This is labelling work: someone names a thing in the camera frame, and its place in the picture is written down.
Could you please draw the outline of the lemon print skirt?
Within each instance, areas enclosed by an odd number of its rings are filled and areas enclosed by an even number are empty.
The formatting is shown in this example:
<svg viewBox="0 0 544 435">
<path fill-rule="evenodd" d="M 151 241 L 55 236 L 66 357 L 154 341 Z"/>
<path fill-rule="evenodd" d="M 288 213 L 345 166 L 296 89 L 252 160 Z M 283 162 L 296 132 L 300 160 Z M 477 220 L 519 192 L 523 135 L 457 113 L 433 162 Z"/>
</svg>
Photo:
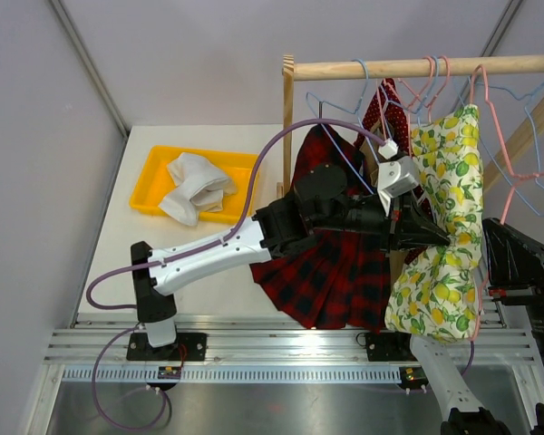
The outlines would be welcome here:
<svg viewBox="0 0 544 435">
<path fill-rule="evenodd" d="M 403 266 L 384 314 L 387 329 L 442 342 L 470 340 L 478 331 L 483 168 L 475 104 L 411 133 L 413 160 L 435 223 L 448 246 L 426 248 Z"/>
</svg>

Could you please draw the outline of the pink hanger with lemon skirt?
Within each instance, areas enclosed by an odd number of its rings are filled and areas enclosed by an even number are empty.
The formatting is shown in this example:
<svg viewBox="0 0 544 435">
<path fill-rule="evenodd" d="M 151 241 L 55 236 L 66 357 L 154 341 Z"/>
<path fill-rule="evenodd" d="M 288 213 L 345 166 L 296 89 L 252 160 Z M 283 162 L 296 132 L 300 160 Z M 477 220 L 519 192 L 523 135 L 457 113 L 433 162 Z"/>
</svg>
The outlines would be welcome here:
<svg viewBox="0 0 544 435">
<path fill-rule="evenodd" d="M 544 82 L 544 72 L 542 73 L 523 73 L 523 74 L 488 74 L 489 84 L 504 86 L 512 89 L 516 94 L 521 95 L 532 91 L 541 82 Z M 495 106 L 500 126 L 505 140 L 508 140 L 511 134 L 526 119 L 523 111 L 524 103 L 514 100 L 507 92 L 499 90 L 490 90 L 490 100 Z M 489 107 L 486 105 L 481 91 L 475 92 L 475 102 L 480 106 L 480 147 L 482 161 L 485 166 L 491 162 L 491 155 L 496 154 L 500 149 L 496 129 L 493 126 L 492 116 Z M 544 133 L 539 135 L 539 149 L 544 169 Z M 536 169 L 536 158 L 533 149 L 529 149 L 514 164 L 514 169 L 518 173 L 529 173 Z M 544 178 L 539 178 L 544 185 Z M 526 199 L 538 210 L 544 210 L 544 193 L 532 181 L 527 181 L 518 187 Z M 544 242 L 544 217 L 536 216 L 517 196 L 511 202 L 510 210 L 505 219 L 501 218 L 502 210 L 506 198 L 510 192 L 510 186 L 504 179 L 498 179 L 498 182 L 486 193 L 484 192 L 483 180 L 483 200 L 484 213 L 486 218 L 497 218 L 507 224 L 511 224 L 520 231 L 526 231 L 532 236 L 538 236 L 539 240 Z"/>
</svg>

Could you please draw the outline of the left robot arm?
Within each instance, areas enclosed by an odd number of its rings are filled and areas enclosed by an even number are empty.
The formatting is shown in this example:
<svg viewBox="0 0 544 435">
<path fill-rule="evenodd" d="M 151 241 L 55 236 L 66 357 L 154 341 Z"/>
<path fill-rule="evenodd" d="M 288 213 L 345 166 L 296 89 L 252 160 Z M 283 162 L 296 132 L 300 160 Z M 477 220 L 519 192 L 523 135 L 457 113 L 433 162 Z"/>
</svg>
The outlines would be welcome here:
<svg viewBox="0 0 544 435">
<path fill-rule="evenodd" d="M 449 234 L 418 209 L 412 193 L 395 198 L 385 210 L 375 195 L 347 195 L 346 185 L 344 169 L 319 165 L 229 232 L 169 249 L 133 244 L 131 276 L 144 333 L 131 347 L 168 360 L 179 347 L 178 290 L 236 266 L 301 254 L 316 244 L 319 230 L 375 236 L 384 251 L 450 244 Z"/>
</svg>

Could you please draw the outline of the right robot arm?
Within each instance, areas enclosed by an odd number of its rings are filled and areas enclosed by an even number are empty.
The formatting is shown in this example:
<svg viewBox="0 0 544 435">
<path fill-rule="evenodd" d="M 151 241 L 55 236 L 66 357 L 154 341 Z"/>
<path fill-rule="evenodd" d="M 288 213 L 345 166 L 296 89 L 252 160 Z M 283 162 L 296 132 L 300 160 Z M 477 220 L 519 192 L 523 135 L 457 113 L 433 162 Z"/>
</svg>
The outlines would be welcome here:
<svg viewBox="0 0 544 435">
<path fill-rule="evenodd" d="M 486 218 L 490 290 L 493 301 L 522 306 L 544 368 L 544 244 L 516 228 Z M 371 362 L 402 361 L 408 365 L 399 385 L 412 395 L 432 392 L 439 404 L 442 434 L 511 434 L 515 429 L 496 418 L 471 391 L 442 345 L 428 341 L 415 328 L 381 336 L 366 336 Z"/>
</svg>

